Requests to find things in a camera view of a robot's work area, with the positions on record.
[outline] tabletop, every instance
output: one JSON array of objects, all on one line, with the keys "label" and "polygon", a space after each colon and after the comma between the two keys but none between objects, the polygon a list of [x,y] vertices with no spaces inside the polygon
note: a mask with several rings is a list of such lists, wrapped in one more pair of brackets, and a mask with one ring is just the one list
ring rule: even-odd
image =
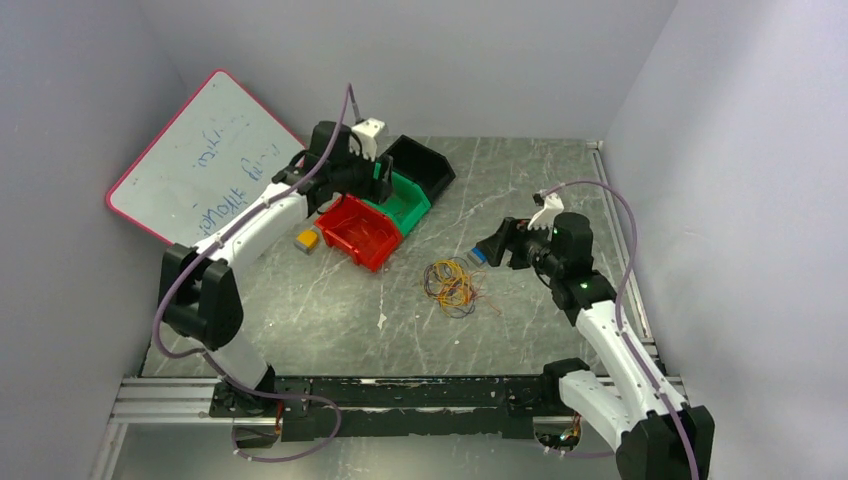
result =
[{"label": "tabletop", "polygon": [[[243,329],[281,375],[483,375],[540,373],[554,360],[580,357],[599,371],[589,344],[558,311],[532,269],[486,268],[474,313],[445,316],[422,289],[424,268],[464,256],[503,217],[530,217],[532,194],[559,182],[602,180],[599,157],[584,141],[424,137],[445,155],[456,180],[377,273],[321,245],[312,255],[292,242],[311,217],[273,244],[239,279]],[[609,197],[594,186],[560,192],[566,210],[589,218],[596,268],[616,285],[626,252]],[[638,294],[625,309],[640,334]],[[188,343],[163,326],[165,345]],[[151,349],[143,376],[212,376],[200,358],[167,360]]]}]

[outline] purple hose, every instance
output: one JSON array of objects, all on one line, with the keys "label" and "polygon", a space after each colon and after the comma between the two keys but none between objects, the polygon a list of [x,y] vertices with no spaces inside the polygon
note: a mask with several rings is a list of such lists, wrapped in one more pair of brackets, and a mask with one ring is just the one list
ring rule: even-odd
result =
[{"label": "purple hose", "polygon": [[[353,96],[353,87],[351,86],[351,84],[347,84],[347,88],[345,89],[344,103],[342,104],[342,113],[339,115],[339,121],[336,122],[336,126],[335,126],[335,128],[333,128],[333,134],[330,136],[330,141],[327,143],[327,147],[324,149],[324,153],[321,155],[321,158],[318,160],[318,163],[316,163],[315,166],[312,167],[312,169],[309,170],[309,172],[306,175],[303,176],[303,178],[301,178],[300,180],[295,182],[294,185],[292,185],[291,187],[289,187],[285,191],[283,191],[283,192],[281,192],[277,195],[274,195],[273,197],[268,199],[269,205],[276,203],[276,202],[288,197],[289,195],[291,195],[292,192],[296,191],[298,188],[300,188],[301,185],[303,185],[305,182],[308,182],[309,179],[311,179],[313,176],[315,176],[315,174],[318,172],[318,170],[320,170],[321,167],[324,165],[324,163],[327,161],[327,158],[330,156],[330,152],[333,150],[333,146],[336,144],[336,139],[339,136],[339,131],[341,129],[342,122],[344,121],[344,115],[345,115],[345,112],[347,111],[348,98],[350,98],[350,102],[353,104],[354,112],[355,112],[355,115],[357,117],[357,122],[360,120],[360,118],[359,118],[359,108],[357,107],[356,99]],[[229,240],[245,224],[247,224],[253,217],[255,217],[259,212],[261,212],[265,208],[267,208],[267,207],[265,206],[264,203],[259,203],[256,206],[254,206],[253,208],[251,208],[250,210],[247,210],[244,213],[244,215],[242,215],[238,220],[233,222],[233,224],[228,229],[221,232],[221,236],[220,236],[218,242],[211,244],[205,250],[199,252],[198,255],[197,255],[197,258],[195,258],[191,263],[189,263],[188,266],[185,268],[185,270],[183,270],[182,273],[180,273],[180,275],[177,277],[177,279],[174,281],[174,283],[168,288],[168,291],[165,292],[164,297],[162,297],[162,301],[159,303],[159,307],[156,309],[156,315],[153,318],[153,344],[156,346],[156,349],[159,350],[162,353],[162,355],[164,355],[165,357],[170,358],[172,360],[176,360],[176,359],[179,359],[179,358],[185,358],[185,357],[192,355],[192,354],[195,354],[195,353],[202,354],[203,358],[206,359],[206,361],[209,363],[209,365],[216,372],[218,372],[219,375],[221,375],[224,379],[226,379],[226,381],[230,385],[232,385],[233,387],[238,388],[239,390],[242,390],[246,393],[249,393],[251,395],[255,395],[257,397],[262,397],[262,398],[269,398],[269,399],[273,399],[273,400],[312,400],[312,401],[316,401],[316,402],[320,402],[320,403],[323,403],[325,405],[328,405],[333,410],[335,410],[335,412],[336,412],[336,424],[333,427],[333,431],[330,433],[330,435],[327,438],[325,438],[323,441],[321,441],[321,443],[319,443],[318,445],[315,445],[314,447],[312,447],[312,448],[310,448],[310,449],[308,449],[304,452],[301,452],[299,454],[292,455],[292,456],[289,456],[289,457],[262,458],[262,457],[250,456],[250,455],[248,455],[248,454],[246,454],[246,453],[244,453],[244,452],[242,452],[241,450],[238,449],[238,446],[237,446],[236,440],[235,440],[235,430],[233,430],[232,440],[233,440],[233,445],[235,446],[234,453],[236,455],[238,455],[242,458],[251,460],[251,461],[256,461],[256,462],[281,463],[281,462],[290,462],[292,460],[297,460],[297,459],[303,458],[307,455],[311,455],[311,454],[317,452],[318,450],[321,450],[322,448],[326,447],[330,443],[330,441],[332,441],[333,438],[335,438],[336,434],[339,433],[339,428],[341,428],[341,424],[342,424],[342,412],[341,412],[341,409],[339,409],[338,405],[336,405],[332,400],[329,400],[327,398],[324,398],[324,397],[321,397],[321,396],[318,396],[318,395],[292,394],[292,393],[266,393],[266,392],[260,392],[260,391],[254,390],[252,388],[249,388],[246,385],[240,383],[238,380],[227,376],[226,373],[221,369],[221,367],[217,363],[215,363],[215,361],[212,359],[212,357],[210,357],[207,353],[205,353],[204,349],[202,349],[202,348],[192,348],[190,350],[186,350],[184,352],[179,352],[179,353],[175,353],[175,352],[168,350],[165,347],[165,345],[162,343],[162,338],[161,338],[160,332],[159,332],[161,327],[162,327],[162,318],[165,315],[165,310],[167,309],[168,304],[171,302],[171,299],[174,298],[174,295],[176,295],[177,290],[179,290],[180,286],[191,275],[191,273],[194,271],[194,269],[196,269],[198,267],[198,265],[200,265],[200,263],[206,257],[208,257],[210,254],[212,254],[212,252],[217,250],[220,244],[223,244],[227,240]]]},{"label": "purple hose", "polygon": [[630,275],[633,273],[633,262],[636,260],[636,247],[638,245],[638,239],[636,235],[636,217],[633,215],[633,210],[630,208],[630,204],[627,203],[627,200],[624,199],[618,191],[609,185],[598,182],[595,180],[575,180],[573,182],[561,183],[559,185],[553,186],[547,190],[540,192],[542,197],[547,197],[548,195],[562,189],[565,187],[570,187],[572,185],[595,185],[597,187],[601,187],[607,192],[609,192],[612,196],[614,196],[624,207],[624,210],[627,212],[627,219],[630,222],[630,232],[632,237],[633,245],[631,245],[630,249],[632,251],[630,255],[630,260],[627,262],[627,266],[624,268],[624,274],[621,277],[621,281],[618,283],[618,287],[616,288],[615,293],[615,324],[618,327],[619,332],[621,332],[621,338],[624,340],[624,344],[627,346],[627,349],[630,350],[630,353],[633,355],[633,358],[636,360],[636,363],[639,364],[639,368],[645,372],[645,376],[648,377],[648,381],[651,382],[651,386],[654,387],[654,390],[657,391],[660,400],[662,400],[665,407],[668,409],[671,414],[671,420],[674,422],[674,427],[677,429],[677,434],[680,435],[680,440],[683,442],[683,450],[686,451],[686,460],[689,462],[689,472],[692,475],[692,480],[698,480],[698,465],[695,461],[695,451],[692,450],[692,442],[689,441],[689,436],[686,434],[686,430],[683,428],[683,422],[680,421],[680,415],[677,414],[677,409],[671,404],[671,400],[668,398],[668,395],[660,392],[660,381],[654,376],[651,372],[651,369],[648,367],[648,364],[645,363],[645,360],[639,355],[639,350],[636,348],[636,345],[633,343],[633,340],[630,338],[630,335],[625,333],[624,330],[624,319],[621,315],[622,303],[624,301],[624,289],[627,286],[627,281],[630,279]]}]

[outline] purple cable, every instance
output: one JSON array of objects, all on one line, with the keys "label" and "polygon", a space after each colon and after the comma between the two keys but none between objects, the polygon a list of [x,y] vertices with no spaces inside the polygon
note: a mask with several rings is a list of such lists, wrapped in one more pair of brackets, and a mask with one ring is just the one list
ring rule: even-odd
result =
[{"label": "purple cable", "polygon": [[[336,144],[336,139],[339,136],[339,131],[341,129],[342,122],[344,121],[344,115],[345,115],[345,112],[347,111],[348,98],[350,99],[350,102],[353,104],[354,112],[355,112],[355,115],[357,117],[357,122],[359,121],[359,108],[356,105],[356,100],[355,100],[355,97],[353,95],[353,86],[351,86],[351,84],[348,83],[347,88],[345,89],[344,103],[342,104],[342,112],[339,115],[339,121],[336,122],[336,126],[335,126],[335,128],[333,128],[333,133],[330,136],[330,141],[327,143],[327,147],[324,149],[324,153],[321,155],[321,158],[318,160],[318,163],[316,163],[315,166],[312,167],[312,169],[309,170],[309,172],[307,172],[306,175],[303,176],[303,178],[301,178],[299,181],[295,182],[294,185],[292,185],[291,187],[289,187],[285,191],[269,198],[268,199],[268,205],[276,203],[276,202],[288,197],[289,195],[291,195],[292,192],[296,191],[298,188],[300,188],[301,185],[303,185],[305,182],[309,181],[309,179],[311,179],[313,176],[315,176],[315,174],[318,172],[318,170],[320,170],[321,167],[324,165],[324,163],[327,161],[327,158],[330,156],[330,152],[333,150],[333,146]],[[177,279],[174,281],[174,283],[170,286],[170,288],[168,288],[168,291],[165,292],[164,297],[162,297],[162,301],[159,303],[159,307],[156,309],[156,315],[153,318],[153,344],[156,345],[156,348],[162,353],[162,355],[164,355],[167,358],[173,359],[173,360],[176,360],[176,359],[179,359],[179,358],[185,358],[185,357],[192,355],[192,354],[195,354],[195,353],[202,353],[203,358],[206,359],[206,361],[209,363],[209,365],[216,372],[218,372],[219,375],[221,375],[223,378],[225,378],[226,381],[228,383],[230,383],[230,385],[232,385],[233,387],[238,388],[239,390],[242,390],[242,391],[244,391],[248,394],[255,395],[255,396],[258,396],[258,397],[262,397],[262,398],[270,398],[270,399],[274,399],[274,400],[312,400],[312,401],[323,403],[325,405],[329,405],[333,410],[335,410],[335,412],[336,412],[336,424],[333,427],[333,431],[330,433],[330,435],[327,438],[325,438],[318,445],[315,445],[314,447],[312,447],[312,448],[310,448],[310,449],[308,449],[304,452],[301,452],[297,455],[292,455],[292,456],[289,456],[289,457],[263,458],[263,457],[253,457],[253,456],[247,455],[246,453],[244,453],[244,452],[242,452],[241,450],[238,449],[238,446],[235,443],[235,430],[233,430],[232,440],[233,440],[233,444],[236,447],[235,452],[234,452],[235,454],[237,454],[238,456],[240,456],[242,458],[248,459],[250,461],[257,461],[257,462],[263,462],[263,463],[281,463],[281,462],[290,462],[292,460],[297,460],[297,459],[303,458],[307,455],[311,455],[311,454],[321,450],[322,448],[326,447],[330,443],[330,441],[332,441],[333,438],[335,438],[335,436],[338,434],[339,429],[341,428],[341,424],[342,424],[342,412],[341,412],[341,409],[339,409],[338,405],[336,405],[332,400],[318,396],[318,395],[291,394],[291,393],[266,393],[266,392],[260,392],[260,391],[254,390],[252,388],[249,388],[246,385],[239,382],[238,380],[227,376],[226,373],[221,369],[221,367],[217,363],[215,363],[215,360],[213,360],[212,357],[210,357],[207,353],[205,353],[205,351],[202,348],[192,348],[190,350],[186,350],[184,352],[179,352],[179,353],[171,352],[162,343],[162,338],[161,338],[160,332],[159,332],[159,330],[162,326],[162,318],[165,315],[165,310],[167,309],[168,304],[171,302],[171,299],[174,298],[174,295],[176,295],[177,290],[180,288],[180,286],[183,284],[183,282],[185,282],[186,279],[191,275],[191,273],[194,271],[194,269],[196,269],[198,267],[198,265],[200,265],[200,263],[206,257],[208,257],[212,252],[217,250],[219,248],[220,244],[223,244],[227,240],[229,240],[233,235],[236,234],[236,232],[238,232],[244,225],[246,225],[253,217],[255,217],[259,212],[261,212],[265,208],[267,208],[266,205],[264,203],[260,203],[260,204],[257,204],[255,207],[251,208],[250,210],[246,211],[244,213],[244,215],[242,215],[237,221],[233,222],[233,224],[226,231],[221,233],[221,236],[220,236],[218,242],[211,244],[205,250],[199,252],[198,255],[197,255],[197,258],[195,258],[191,263],[189,263],[188,266],[185,268],[185,270],[183,270],[183,272],[180,273],[180,275],[177,277]]]},{"label": "purple cable", "polygon": [[624,268],[624,274],[621,277],[621,281],[618,284],[618,288],[616,288],[615,293],[615,324],[618,327],[618,330],[621,332],[621,338],[624,340],[624,344],[627,345],[627,349],[630,350],[630,353],[633,355],[633,358],[636,360],[636,363],[639,364],[639,368],[645,372],[645,376],[648,377],[648,380],[651,382],[651,386],[654,387],[654,390],[657,391],[660,400],[662,400],[665,407],[668,409],[671,414],[671,420],[674,422],[674,427],[677,429],[677,434],[680,435],[680,440],[683,442],[683,450],[686,451],[686,460],[689,462],[689,472],[692,475],[692,480],[698,480],[698,466],[695,461],[695,452],[692,450],[692,442],[689,441],[689,436],[686,434],[686,430],[683,428],[683,422],[680,421],[680,415],[677,414],[677,409],[671,404],[671,400],[668,398],[668,395],[660,392],[660,382],[651,372],[651,369],[648,367],[648,364],[645,363],[645,360],[639,355],[639,350],[636,348],[636,345],[633,343],[633,340],[630,338],[626,332],[624,332],[624,320],[621,315],[622,304],[624,301],[624,289],[627,286],[627,281],[630,279],[630,275],[633,273],[633,262],[636,259],[636,247],[638,246],[638,239],[636,235],[636,217],[633,215],[633,210],[630,208],[630,204],[627,203],[627,200],[624,199],[618,191],[609,185],[598,182],[595,180],[575,180],[573,182],[561,183],[559,185],[553,186],[547,190],[542,191],[540,194],[542,197],[547,197],[548,195],[562,189],[565,187],[570,187],[572,185],[595,185],[597,187],[601,187],[607,192],[609,192],[612,196],[614,196],[624,207],[624,210],[627,212],[627,219],[630,221],[630,232],[633,241],[633,245],[631,246],[632,253],[630,255],[630,260],[627,261],[627,266]]}]

